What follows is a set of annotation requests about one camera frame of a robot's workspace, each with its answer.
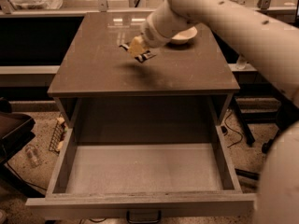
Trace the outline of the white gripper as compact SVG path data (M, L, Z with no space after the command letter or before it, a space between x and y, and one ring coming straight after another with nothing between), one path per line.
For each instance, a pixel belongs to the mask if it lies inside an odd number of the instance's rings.
M145 53L149 48L159 48L170 41L155 28L153 15L149 14L141 25L141 35L135 36L129 45L128 52L132 57Z

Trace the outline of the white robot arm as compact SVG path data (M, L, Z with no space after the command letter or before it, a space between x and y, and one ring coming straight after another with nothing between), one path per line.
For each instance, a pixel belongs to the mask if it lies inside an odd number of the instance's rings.
M299 29L230 0L164 0L130 43L138 57L203 23L299 105ZM254 203L254 224L299 224L299 123L274 142Z

